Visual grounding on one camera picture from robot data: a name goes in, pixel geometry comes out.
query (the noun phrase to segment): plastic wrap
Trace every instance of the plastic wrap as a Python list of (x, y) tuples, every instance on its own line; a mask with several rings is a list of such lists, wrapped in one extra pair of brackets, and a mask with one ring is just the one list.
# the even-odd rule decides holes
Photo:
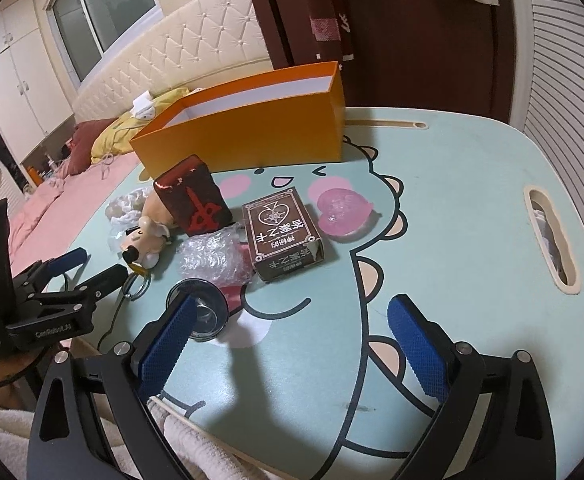
[(240, 241), (242, 229), (237, 222), (185, 240), (178, 250), (183, 278), (200, 278), (219, 287), (247, 283), (254, 271), (247, 245)]
[(126, 237), (126, 230), (138, 225), (141, 211), (151, 191), (151, 186), (140, 187), (127, 195), (117, 196), (108, 203), (105, 216), (110, 221), (108, 246), (113, 253), (120, 253), (121, 241)]

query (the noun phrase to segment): open cardboard box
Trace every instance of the open cardboard box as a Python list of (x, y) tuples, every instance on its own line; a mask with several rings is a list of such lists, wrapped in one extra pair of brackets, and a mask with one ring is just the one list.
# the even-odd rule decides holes
[(154, 179), (193, 153), (213, 172), (338, 162), (344, 112), (336, 62), (294, 66), (189, 94), (130, 143)]

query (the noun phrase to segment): screw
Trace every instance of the screw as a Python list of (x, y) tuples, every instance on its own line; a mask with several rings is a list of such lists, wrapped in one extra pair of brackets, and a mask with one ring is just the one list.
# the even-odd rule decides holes
[(58, 354), (54, 356), (54, 362), (57, 364), (65, 363), (69, 355), (70, 354), (67, 353), (65, 350), (61, 350)]
[(127, 341), (121, 341), (114, 345), (114, 353), (116, 355), (125, 355), (130, 351), (130, 343)]
[(516, 352), (516, 357), (518, 357), (518, 360), (521, 363), (528, 363), (529, 361), (532, 360), (532, 356), (529, 355), (525, 350), (519, 350), (518, 352)]
[(456, 351), (459, 352), (459, 354), (469, 355), (472, 353), (472, 345), (465, 341), (460, 341), (456, 343)]

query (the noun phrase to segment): table handle cutout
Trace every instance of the table handle cutout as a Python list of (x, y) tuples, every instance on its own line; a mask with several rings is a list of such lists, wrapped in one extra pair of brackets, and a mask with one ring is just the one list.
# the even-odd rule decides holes
[[(565, 294), (578, 294), (581, 289), (581, 278), (571, 245), (567, 238), (565, 229), (560, 222), (558, 212), (545, 190), (536, 186), (526, 186), (524, 189), (525, 204), (527, 213), (530, 216), (536, 240), (540, 245), (540, 250), (545, 258), (545, 262), (550, 270), (550, 274), (556, 286)], [(540, 229), (544, 216), (546, 226), (543, 237)]]
[(345, 126), (393, 126), (395, 128), (415, 128), (427, 130), (429, 126), (422, 121), (396, 121), (392, 119), (346, 119)]

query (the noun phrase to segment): blue textured pad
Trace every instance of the blue textured pad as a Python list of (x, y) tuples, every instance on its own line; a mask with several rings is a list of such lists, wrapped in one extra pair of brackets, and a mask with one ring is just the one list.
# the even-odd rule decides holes
[(387, 307), (387, 323), (425, 394), (445, 402), (449, 393), (445, 362), (399, 298), (392, 298)]
[(88, 260), (88, 253), (82, 247), (79, 247), (69, 253), (64, 254), (55, 258), (50, 263), (48, 263), (48, 272), (51, 278), (55, 276), (60, 276), (64, 272), (67, 272), (74, 267), (83, 265)]
[(161, 393), (197, 322), (197, 300), (188, 296), (163, 326), (139, 364), (138, 397), (143, 403)]

